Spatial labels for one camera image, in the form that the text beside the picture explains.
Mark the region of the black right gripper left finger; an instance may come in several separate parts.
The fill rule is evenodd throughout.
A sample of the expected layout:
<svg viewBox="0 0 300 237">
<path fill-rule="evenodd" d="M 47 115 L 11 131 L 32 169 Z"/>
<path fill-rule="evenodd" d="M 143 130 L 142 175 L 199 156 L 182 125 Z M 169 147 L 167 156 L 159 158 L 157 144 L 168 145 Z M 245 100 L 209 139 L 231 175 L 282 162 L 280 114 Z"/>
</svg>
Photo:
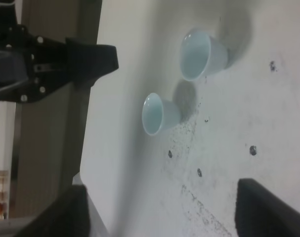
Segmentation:
<svg viewBox="0 0 300 237">
<path fill-rule="evenodd" d="M 90 217 L 84 185 L 73 185 L 20 230 L 17 237 L 87 237 Z"/>
</svg>

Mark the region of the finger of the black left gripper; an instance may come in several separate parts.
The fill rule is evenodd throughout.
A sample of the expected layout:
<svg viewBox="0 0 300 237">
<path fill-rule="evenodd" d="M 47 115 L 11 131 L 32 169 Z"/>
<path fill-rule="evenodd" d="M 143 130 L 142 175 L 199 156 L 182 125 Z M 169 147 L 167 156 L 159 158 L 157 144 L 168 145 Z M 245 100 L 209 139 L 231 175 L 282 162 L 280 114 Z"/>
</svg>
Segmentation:
<svg viewBox="0 0 300 237">
<path fill-rule="evenodd" d="M 67 76 L 75 86 L 94 86 L 101 77 L 119 68 L 113 45 L 86 44 L 66 39 Z"/>
</svg>

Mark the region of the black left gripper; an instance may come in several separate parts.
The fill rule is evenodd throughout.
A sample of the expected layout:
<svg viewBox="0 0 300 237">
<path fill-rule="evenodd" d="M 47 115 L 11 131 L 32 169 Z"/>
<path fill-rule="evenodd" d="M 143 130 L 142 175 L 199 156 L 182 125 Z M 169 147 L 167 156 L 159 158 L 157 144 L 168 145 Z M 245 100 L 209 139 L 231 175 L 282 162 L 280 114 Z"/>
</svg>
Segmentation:
<svg viewBox="0 0 300 237">
<path fill-rule="evenodd" d="M 0 102 L 34 103 L 68 84 L 66 44 L 23 25 L 0 31 Z"/>
</svg>

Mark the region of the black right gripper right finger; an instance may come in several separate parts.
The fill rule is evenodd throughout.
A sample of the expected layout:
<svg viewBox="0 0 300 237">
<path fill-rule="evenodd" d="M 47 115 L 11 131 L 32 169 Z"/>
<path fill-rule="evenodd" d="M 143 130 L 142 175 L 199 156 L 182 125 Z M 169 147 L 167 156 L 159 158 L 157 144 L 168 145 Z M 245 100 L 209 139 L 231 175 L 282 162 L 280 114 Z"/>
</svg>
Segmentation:
<svg viewBox="0 0 300 237">
<path fill-rule="evenodd" d="M 239 237 L 300 237 L 300 213 L 254 179 L 238 181 L 235 228 Z"/>
</svg>

